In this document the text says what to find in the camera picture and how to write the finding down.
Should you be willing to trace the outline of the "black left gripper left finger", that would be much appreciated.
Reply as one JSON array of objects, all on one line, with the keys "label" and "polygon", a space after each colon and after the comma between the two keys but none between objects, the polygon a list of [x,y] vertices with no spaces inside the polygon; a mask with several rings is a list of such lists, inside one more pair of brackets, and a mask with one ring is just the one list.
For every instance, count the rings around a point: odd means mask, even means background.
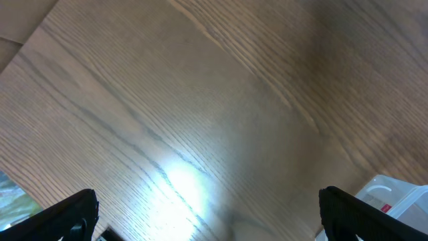
[{"label": "black left gripper left finger", "polygon": [[1,241],[91,241],[99,202],[93,189],[83,189],[50,208],[1,232]]}]

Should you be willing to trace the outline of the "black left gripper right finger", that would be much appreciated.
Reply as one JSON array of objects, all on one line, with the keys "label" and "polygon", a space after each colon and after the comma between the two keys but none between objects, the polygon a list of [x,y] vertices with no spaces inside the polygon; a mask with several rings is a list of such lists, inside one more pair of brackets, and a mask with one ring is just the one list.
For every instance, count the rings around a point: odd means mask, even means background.
[{"label": "black left gripper right finger", "polygon": [[341,189],[319,191],[320,217],[329,241],[427,241],[427,235]]}]

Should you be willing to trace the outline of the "clear plastic container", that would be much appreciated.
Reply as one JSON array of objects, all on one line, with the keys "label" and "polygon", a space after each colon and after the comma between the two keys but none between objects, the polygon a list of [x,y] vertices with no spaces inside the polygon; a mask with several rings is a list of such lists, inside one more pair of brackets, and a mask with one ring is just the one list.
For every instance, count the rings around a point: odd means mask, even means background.
[{"label": "clear plastic container", "polygon": [[[356,195],[364,203],[427,235],[427,186],[377,175]],[[329,241],[324,229],[315,241]]]}]

